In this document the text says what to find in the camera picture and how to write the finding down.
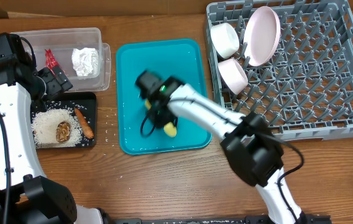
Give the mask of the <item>red snack wrapper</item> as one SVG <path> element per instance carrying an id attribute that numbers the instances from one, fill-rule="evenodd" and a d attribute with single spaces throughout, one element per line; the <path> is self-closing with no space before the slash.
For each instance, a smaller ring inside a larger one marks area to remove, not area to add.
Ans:
<path id="1" fill-rule="evenodd" d="M 53 71 L 53 68 L 58 66 L 58 62 L 55 59 L 55 56 L 50 49 L 48 50 L 45 49 L 45 57 L 46 57 L 45 66 L 49 68 L 51 71 Z"/>

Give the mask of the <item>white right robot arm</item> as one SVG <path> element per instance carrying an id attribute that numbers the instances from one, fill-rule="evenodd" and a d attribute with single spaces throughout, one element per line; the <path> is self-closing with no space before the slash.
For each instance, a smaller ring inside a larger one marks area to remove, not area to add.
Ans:
<path id="1" fill-rule="evenodd" d="M 135 85 L 145 101 L 144 119 L 154 129 L 162 129 L 174 137 L 178 119 L 185 118 L 209 131 L 219 139 L 234 173 L 258 190 L 273 223 L 306 223 L 305 214 L 285 181 L 302 164 L 284 170 L 282 147 L 294 147 L 276 138 L 261 115 L 222 108 L 175 77 L 162 80 L 157 74 L 144 71 Z"/>

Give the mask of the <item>large white plate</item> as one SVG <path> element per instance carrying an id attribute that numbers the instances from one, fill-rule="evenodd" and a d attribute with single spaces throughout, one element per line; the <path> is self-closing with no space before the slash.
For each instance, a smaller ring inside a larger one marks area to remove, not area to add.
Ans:
<path id="1" fill-rule="evenodd" d="M 244 57 L 249 57 L 250 66 L 258 67 L 272 58 L 280 40 L 280 28 L 278 15 L 268 6 L 258 8 L 251 15 L 243 39 L 247 44 Z"/>

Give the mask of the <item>rice grains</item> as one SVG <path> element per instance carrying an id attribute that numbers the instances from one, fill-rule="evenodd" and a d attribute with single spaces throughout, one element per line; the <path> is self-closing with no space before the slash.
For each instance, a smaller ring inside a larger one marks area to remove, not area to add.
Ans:
<path id="1" fill-rule="evenodd" d="M 70 139 L 60 143 L 56 140 L 57 126 L 66 121 L 70 123 Z M 74 147 L 83 140 L 83 131 L 76 116 L 69 109 L 50 109 L 37 113 L 31 124 L 34 143 L 37 148 Z"/>

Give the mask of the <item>white tissue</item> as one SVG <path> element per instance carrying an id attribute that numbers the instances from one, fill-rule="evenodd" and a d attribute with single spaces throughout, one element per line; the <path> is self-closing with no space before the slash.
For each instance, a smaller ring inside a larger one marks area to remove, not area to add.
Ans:
<path id="1" fill-rule="evenodd" d="M 78 77 L 88 77 L 98 73 L 99 54 L 95 48 L 73 49 L 71 61 Z"/>

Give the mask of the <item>orange carrot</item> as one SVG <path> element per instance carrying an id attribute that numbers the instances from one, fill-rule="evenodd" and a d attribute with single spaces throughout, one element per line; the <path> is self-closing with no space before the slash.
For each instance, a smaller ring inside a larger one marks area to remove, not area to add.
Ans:
<path id="1" fill-rule="evenodd" d="M 80 112 L 78 108 L 74 108 L 74 112 L 78 118 L 78 121 L 80 123 L 80 126 L 82 128 L 83 134 L 85 135 L 86 138 L 88 139 L 93 139 L 94 138 L 94 132 L 90 128 L 88 122 L 85 120 L 85 117 L 83 114 Z"/>

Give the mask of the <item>small white bowl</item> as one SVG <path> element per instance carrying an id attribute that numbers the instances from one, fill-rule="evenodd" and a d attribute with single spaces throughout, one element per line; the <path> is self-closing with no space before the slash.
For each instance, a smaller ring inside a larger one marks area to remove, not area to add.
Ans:
<path id="1" fill-rule="evenodd" d="M 229 23 L 222 23 L 210 28 L 211 41 L 220 57 L 227 59 L 240 47 L 237 32 Z"/>

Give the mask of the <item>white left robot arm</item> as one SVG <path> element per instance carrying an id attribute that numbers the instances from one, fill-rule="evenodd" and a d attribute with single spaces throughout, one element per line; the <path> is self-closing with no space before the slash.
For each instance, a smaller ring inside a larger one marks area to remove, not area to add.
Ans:
<path id="1" fill-rule="evenodd" d="M 72 85 L 56 60 L 38 70 L 28 46 L 23 37 L 0 34 L 0 223 L 111 223 L 104 210 L 77 205 L 65 186 L 43 172 L 30 107 Z"/>

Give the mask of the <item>yellow plastic spoon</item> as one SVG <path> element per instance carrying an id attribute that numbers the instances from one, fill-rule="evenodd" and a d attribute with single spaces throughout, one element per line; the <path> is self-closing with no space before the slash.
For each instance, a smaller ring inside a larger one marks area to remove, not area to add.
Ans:
<path id="1" fill-rule="evenodd" d="M 145 101 L 146 109 L 147 109 L 147 104 L 150 104 L 149 100 Z M 141 124 L 141 128 L 140 128 L 140 133 L 143 137 L 149 137 L 154 132 L 154 130 L 151 129 L 151 131 L 148 134 L 143 133 L 143 127 L 144 127 L 144 124 L 147 121 L 147 119 L 148 119 L 148 116 L 146 113 L 146 117 L 144 118 L 144 120 Z M 173 127 L 173 125 L 171 123 L 168 123 L 164 128 L 160 128 L 160 129 L 163 129 L 164 133 L 171 138 L 174 138 L 177 135 L 177 128 Z"/>

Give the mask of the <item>brown food scraps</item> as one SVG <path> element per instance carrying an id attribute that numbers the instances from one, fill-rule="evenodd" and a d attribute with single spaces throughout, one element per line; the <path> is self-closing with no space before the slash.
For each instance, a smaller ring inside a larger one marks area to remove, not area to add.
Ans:
<path id="1" fill-rule="evenodd" d="M 57 126 L 56 140 L 63 143 L 70 139 L 70 123 L 63 121 Z"/>

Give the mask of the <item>pink bowl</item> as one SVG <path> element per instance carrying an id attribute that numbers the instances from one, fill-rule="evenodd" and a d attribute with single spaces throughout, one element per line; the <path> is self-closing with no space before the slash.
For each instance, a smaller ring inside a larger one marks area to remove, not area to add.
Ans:
<path id="1" fill-rule="evenodd" d="M 218 64 L 218 70 L 224 83 L 233 94 L 238 95 L 248 86 L 248 78 L 239 62 L 230 58 Z"/>

